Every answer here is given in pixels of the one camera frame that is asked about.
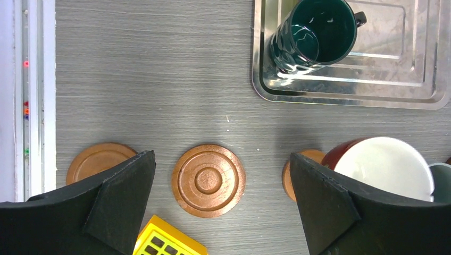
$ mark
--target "light blue cup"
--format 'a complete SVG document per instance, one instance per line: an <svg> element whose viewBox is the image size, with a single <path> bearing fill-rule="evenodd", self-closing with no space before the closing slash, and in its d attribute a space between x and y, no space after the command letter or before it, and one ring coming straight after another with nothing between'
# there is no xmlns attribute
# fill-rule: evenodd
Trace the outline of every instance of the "light blue cup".
<svg viewBox="0 0 451 255"><path fill-rule="evenodd" d="M451 165L432 163L429 165L434 179L434 202L451 203Z"/></svg>

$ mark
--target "white wall edge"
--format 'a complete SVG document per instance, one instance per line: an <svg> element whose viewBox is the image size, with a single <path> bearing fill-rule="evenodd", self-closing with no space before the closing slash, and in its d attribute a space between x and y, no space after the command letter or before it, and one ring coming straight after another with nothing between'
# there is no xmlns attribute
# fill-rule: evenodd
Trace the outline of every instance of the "white wall edge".
<svg viewBox="0 0 451 255"><path fill-rule="evenodd" d="M42 138L43 132L41 130L41 93L43 85L42 73L40 72L41 66L39 66L40 54L42 54L39 48L40 31L39 25L42 22L40 15L39 1L41 0L29 0L28 1L28 75L29 75L29 175L28 183L30 187L29 196L36 196L42 194L44 191L44 162L43 162L43 150L42 150Z"/></svg>
<svg viewBox="0 0 451 255"><path fill-rule="evenodd" d="M55 0L44 0L44 192L56 189Z"/></svg>
<svg viewBox="0 0 451 255"><path fill-rule="evenodd" d="M14 1L14 149L15 149L15 201L25 199L24 147L23 147L23 90L22 90L22 1Z"/></svg>
<svg viewBox="0 0 451 255"><path fill-rule="evenodd" d="M14 0L0 8L0 202L15 201Z"/></svg>

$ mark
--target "round wooden coaster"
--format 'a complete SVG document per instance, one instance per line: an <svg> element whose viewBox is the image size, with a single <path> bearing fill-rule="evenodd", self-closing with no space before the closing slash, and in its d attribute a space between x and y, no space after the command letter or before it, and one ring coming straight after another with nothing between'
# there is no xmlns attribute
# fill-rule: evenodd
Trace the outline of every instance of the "round wooden coaster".
<svg viewBox="0 0 451 255"><path fill-rule="evenodd" d="M309 149L309 150L303 150L298 152L299 154L302 154L315 162L321 163L323 158L325 157L325 153L323 153L320 150L315 149ZM291 175L290 175L290 161L288 161L285 166L283 167L282 171L282 185L283 189L285 190L285 193L293 199L293 201L296 202L296 196L295 191L293 190L293 185L291 183Z"/></svg>
<svg viewBox="0 0 451 255"><path fill-rule="evenodd" d="M231 210L244 193L246 175L230 150L205 144L188 150L172 173L172 192L188 213L213 218Z"/></svg>
<svg viewBox="0 0 451 255"><path fill-rule="evenodd" d="M110 169L136 154L132 148L119 143L101 143L91 146L72 161L66 176L66 185Z"/></svg>

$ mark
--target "mug handle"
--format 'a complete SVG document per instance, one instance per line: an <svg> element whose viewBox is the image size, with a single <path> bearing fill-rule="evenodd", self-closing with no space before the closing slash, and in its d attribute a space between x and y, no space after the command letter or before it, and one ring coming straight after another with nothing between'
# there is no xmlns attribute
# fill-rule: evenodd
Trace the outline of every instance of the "mug handle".
<svg viewBox="0 0 451 255"><path fill-rule="evenodd" d="M358 28L366 24L366 15L364 12L354 13L354 18Z"/></svg>

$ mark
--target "dark green mug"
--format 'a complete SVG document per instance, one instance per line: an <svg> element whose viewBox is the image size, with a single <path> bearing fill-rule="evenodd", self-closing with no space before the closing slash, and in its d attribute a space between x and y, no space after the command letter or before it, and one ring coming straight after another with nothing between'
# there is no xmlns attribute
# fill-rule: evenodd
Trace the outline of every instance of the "dark green mug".
<svg viewBox="0 0 451 255"><path fill-rule="evenodd" d="M344 0L300 0L270 41L276 66L285 73L308 73L337 63L355 44L365 13L354 14Z"/></svg>

